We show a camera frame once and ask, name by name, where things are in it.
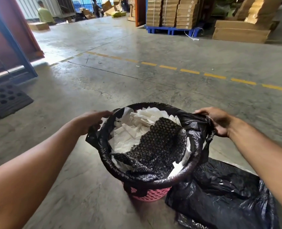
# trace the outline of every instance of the trash bin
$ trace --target trash bin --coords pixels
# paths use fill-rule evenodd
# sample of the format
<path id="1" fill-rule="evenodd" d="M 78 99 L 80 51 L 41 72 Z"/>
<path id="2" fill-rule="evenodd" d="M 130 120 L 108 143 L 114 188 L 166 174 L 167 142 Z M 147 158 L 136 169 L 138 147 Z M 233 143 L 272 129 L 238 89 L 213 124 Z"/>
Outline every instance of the trash bin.
<path id="1" fill-rule="evenodd" d="M 177 175 L 155 181 L 143 181 L 133 179 L 128 174 L 120 171 L 111 160 L 111 146 L 108 140 L 111 138 L 110 133 L 115 127 L 114 122 L 116 118 L 122 117 L 124 108 L 114 110 L 114 114 L 105 121 L 100 131 L 90 132 L 87 135 L 86 142 L 98 150 L 106 169 L 123 183 L 124 190 L 128 194 L 141 201 L 155 201 L 166 195 L 173 185 L 183 181 L 191 174 L 197 164 L 207 162 L 209 144 L 216 130 L 209 117 L 188 113 L 168 104 L 143 102 L 131 104 L 127 107 L 132 108 L 134 111 L 147 107 L 156 107 L 160 111 L 166 111 L 169 115 L 177 116 L 191 143 L 190 158 Z"/>

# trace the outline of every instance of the crumpled paper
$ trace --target crumpled paper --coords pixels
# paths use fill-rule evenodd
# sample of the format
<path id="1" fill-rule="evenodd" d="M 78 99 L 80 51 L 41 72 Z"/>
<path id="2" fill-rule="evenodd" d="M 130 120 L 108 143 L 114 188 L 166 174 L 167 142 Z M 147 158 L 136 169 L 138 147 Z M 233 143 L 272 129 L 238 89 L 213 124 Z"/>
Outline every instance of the crumpled paper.
<path id="1" fill-rule="evenodd" d="M 126 107 L 122 118 L 116 118 L 116 121 L 114 122 L 115 128 L 111 133 L 113 138 L 108 141 L 112 148 L 112 153 L 126 153 L 130 151 L 132 146 L 138 145 L 141 136 L 147 133 L 150 130 L 150 127 L 154 125 L 160 117 L 168 118 L 181 126 L 177 116 L 169 116 L 166 111 L 160 111 L 158 108 L 142 108 L 135 113 L 132 108 Z M 182 170 L 185 163 L 188 161 L 190 154 L 190 141 L 188 139 L 185 156 L 178 164 L 173 162 L 174 169 L 169 174 L 169 177 L 176 175 Z M 119 162 L 113 157 L 112 161 L 122 172 L 132 170 L 129 165 Z"/>

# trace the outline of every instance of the forearm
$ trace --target forearm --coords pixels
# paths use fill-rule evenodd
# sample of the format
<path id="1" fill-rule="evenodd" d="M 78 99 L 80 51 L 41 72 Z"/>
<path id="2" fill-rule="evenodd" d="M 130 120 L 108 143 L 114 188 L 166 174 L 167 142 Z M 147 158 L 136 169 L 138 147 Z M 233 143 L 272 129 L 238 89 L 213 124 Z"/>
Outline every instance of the forearm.
<path id="1" fill-rule="evenodd" d="M 72 122 L 0 166 L 0 228 L 22 228 L 55 182 L 79 138 Z"/>
<path id="2" fill-rule="evenodd" d="M 282 147 L 237 118 L 228 131 L 240 153 L 282 204 Z"/>

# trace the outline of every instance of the hand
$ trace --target hand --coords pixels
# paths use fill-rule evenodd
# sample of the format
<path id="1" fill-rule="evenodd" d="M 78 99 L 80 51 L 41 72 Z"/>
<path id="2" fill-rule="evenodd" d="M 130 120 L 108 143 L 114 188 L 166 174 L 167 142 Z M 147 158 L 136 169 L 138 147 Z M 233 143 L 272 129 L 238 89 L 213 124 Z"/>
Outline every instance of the hand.
<path id="1" fill-rule="evenodd" d="M 217 135 L 221 137 L 229 137 L 228 129 L 230 123 L 235 119 L 234 116 L 215 107 L 201 108 L 194 113 L 209 116 L 213 120 Z"/>
<path id="2" fill-rule="evenodd" d="M 74 118 L 72 121 L 77 127 L 80 135 L 85 135 L 88 133 L 90 127 L 94 127 L 96 130 L 100 129 L 100 124 L 103 123 L 102 118 L 107 118 L 112 115 L 113 112 L 110 111 L 93 111 L 86 112 L 79 117 Z"/>

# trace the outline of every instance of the pink plastic basket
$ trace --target pink plastic basket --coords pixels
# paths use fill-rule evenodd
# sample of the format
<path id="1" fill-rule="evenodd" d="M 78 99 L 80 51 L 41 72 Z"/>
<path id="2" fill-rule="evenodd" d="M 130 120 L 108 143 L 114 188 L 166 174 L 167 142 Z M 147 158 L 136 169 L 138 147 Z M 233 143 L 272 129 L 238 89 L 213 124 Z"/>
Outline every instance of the pink plastic basket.
<path id="1" fill-rule="evenodd" d="M 133 198 L 140 200 L 140 201 L 144 201 L 144 202 L 154 202 L 159 200 L 160 198 L 162 198 L 163 196 L 165 196 L 168 191 L 170 190 L 169 188 L 165 188 L 165 189 L 160 189 L 160 190 L 148 190 L 147 191 L 147 195 L 144 197 L 137 197 L 134 195 L 131 195 Z M 131 192 L 135 193 L 137 192 L 137 190 L 133 187 L 131 187 Z"/>

